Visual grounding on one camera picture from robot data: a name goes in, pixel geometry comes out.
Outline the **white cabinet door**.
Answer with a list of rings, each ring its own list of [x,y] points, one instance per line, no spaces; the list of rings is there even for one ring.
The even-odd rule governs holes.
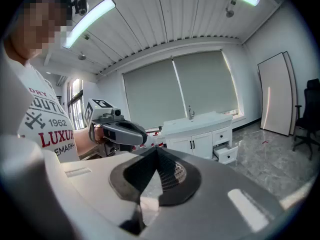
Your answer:
[[[166,138],[168,149],[193,155],[193,144],[191,137]]]
[[[213,140],[212,133],[202,133],[191,137],[193,155],[203,158],[212,159],[213,157]]]

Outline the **glass door window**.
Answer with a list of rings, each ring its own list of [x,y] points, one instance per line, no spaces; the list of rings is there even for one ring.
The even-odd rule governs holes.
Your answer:
[[[67,83],[67,110],[73,128],[84,129],[83,81],[79,78],[71,79]]]

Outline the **white cabinet drawer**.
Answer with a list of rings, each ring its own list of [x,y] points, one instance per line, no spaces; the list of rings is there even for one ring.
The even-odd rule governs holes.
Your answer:
[[[237,160],[238,146],[231,147],[228,144],[219,145],[213,148],[214,155],[218,158],[218,162],[229,164]]]
[[[232,129],[230,127],[225,127],[212,131],[212,145],[217,146],[220,144],[227,143],[230,146],[232,145]]]

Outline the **white vanity cabinet with sink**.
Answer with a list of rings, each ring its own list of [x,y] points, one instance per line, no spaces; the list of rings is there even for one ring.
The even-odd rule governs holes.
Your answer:
[[[193,119],[180,118],[165,121],[161,129],[161,135],[176,135],[180,133],[212,132],[229,127],[232,123],[231,114],[217,113],[215,111],[195,115]]]

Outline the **group of red white items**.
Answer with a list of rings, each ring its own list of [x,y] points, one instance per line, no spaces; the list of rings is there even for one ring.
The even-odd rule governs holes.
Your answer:
[[[145,146],[147,148],[154,148],[154,147],[166,148],[167,141],[160,131],[150,131],[150,132],[147,132],[147,140],[145,142]]]

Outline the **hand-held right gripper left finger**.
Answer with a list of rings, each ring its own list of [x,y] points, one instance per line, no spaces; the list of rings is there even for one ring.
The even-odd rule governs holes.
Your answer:
[[[111,171],[134,157],[134,152],[121,151],[107,158],[62,163],[62,169],[80,195],[113,225],[138,226],[140,232],[158,216],[158,200],[141,197],[139,203],[120,199],[112,188]]]

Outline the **grey roller blind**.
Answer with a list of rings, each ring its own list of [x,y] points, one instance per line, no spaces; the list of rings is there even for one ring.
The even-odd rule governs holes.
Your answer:
[[[128,72],[123,79],[132,122],[150,129],[186,116],[171,59]]]
[[[234,82],[221,51],[173,58],[185,105],[196,115],[238,109]]]

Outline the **black office chair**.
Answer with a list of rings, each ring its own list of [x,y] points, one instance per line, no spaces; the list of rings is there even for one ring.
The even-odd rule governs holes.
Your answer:
[[[306,144],[310,150],[309,160],[313,157],[312,144],[318,146],[320,152],[320,143],[311,137],[316,133],[320,132],[320,80],[318,78],[307,81],[306,89],[304,90],[305,108],[302,117],[300,117],[301,105],[295,105],[297,108],[298,119],[295,122],[295,126],[303,130],[306,130],[306,135],[293,135],[293,148],[295,151],[296,147]]]

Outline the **white printed T-shirt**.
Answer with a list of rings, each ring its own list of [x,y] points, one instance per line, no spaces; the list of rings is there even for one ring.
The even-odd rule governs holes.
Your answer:
[[[51,83],[32,66],[5,57],[8,66],[20,79],[33,101],[19,126],[18,134],[55,152],[61,163],[79,160],[74,129],[60,105]]]

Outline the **white leaning board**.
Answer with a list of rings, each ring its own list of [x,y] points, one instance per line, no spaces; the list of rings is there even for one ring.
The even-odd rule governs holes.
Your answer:
[[[262,90],[260,128],[288,136],[293,101],[289,72],[283,53],[259,63],[258,70]]]
[[[292,95],[292,113],[291,113],[291,124],[290,124],[290,130],[289,134],[294,135],[295,132],[295,125],[297,120],[297,86],[296,86],[296,79],[295,79],[295,73],[292,66],[292,62],[289,56],[289,53],[287,51],[283,52],[283,57],[287,66],[289,80],[290,80],[290,87],[291,87],[291,95]]]

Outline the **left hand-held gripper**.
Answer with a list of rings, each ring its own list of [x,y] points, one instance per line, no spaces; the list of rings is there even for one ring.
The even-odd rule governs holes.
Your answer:
[[[95,141],[95,128],[103,128],[109,142],[97,144],[102,158],[116,155],[116,152],[131,152],[134,146],[145,144],[147,133],[137,123],[124,120],[119,108],[103,99],[88,100],[84,120],[89,129],[89,137]]]

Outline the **person's left hand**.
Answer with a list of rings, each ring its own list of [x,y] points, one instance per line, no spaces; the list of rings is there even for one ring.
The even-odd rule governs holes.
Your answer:
[[[104,129],[102,127],[96,127],[94,129],[95,142],[100,145],[103,143],[108,143],[110,140],[105,137]]]

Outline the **person's left forearm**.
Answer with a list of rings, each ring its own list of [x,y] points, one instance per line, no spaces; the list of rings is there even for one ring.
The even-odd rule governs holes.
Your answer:
[[[89,152],[98,145],[96,143],[96,140],[92,141],[90,139],[89,129],[87,127],[79,130],[74,130],[73,139],[79,157]]]

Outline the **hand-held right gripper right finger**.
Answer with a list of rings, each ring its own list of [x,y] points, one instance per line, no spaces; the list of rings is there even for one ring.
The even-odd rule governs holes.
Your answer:
[[[230,166],[187,153],[169,153],[195,166],[201,183],[177,206],[160,207],[141,233],[146,240],[252,240],[284,213],[278,199]]]

